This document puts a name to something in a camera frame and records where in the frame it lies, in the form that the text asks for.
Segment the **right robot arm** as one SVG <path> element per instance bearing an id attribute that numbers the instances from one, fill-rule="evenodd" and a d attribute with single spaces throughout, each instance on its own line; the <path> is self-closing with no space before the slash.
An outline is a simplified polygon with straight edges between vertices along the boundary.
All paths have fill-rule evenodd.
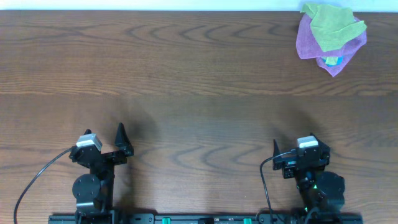
<path id="1" fill-rule="evenodd" d="M 285 179 L 295 179 L 307 209 L 316 208 L 324 216 L 339 214 L 345 204 L 345 179 L 325 170 L 330 163 L 331 148 L 314 134 L 298 138 L 297 147 L 286 155 L 279 150 L 277 141 L 273 145 L 272 168 L 281 170 Z"/>

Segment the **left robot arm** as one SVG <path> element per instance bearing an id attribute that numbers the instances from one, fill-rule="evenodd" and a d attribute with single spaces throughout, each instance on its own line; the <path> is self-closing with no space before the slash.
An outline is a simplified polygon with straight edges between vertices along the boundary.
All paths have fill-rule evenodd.
<path id="1" fill-rule="evenodd" d="M 117 151 L 102 153 L 102 143 L 87 129 L 72 147 L 69 158 L 86 167 L 72 187 L 77 212 L 87 217 L 109 214 L 113 207 L 114 167 L 123 165 L 134 155 L 134 148 L 122 123 L 119 123 L 114 145 Z"/>

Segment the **green microfiber cloth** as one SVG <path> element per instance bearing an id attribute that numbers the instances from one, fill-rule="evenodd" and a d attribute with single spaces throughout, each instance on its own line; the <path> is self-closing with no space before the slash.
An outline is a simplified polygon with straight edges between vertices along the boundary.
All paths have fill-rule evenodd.
<path id="1" fill-rule="evenodd" d="M 311 18 L 311 32 L 323 52 L 342 48 L 367 29 L 364 21 L 357 21 L 348 7 L 308 2 L 301 12 Z"/>

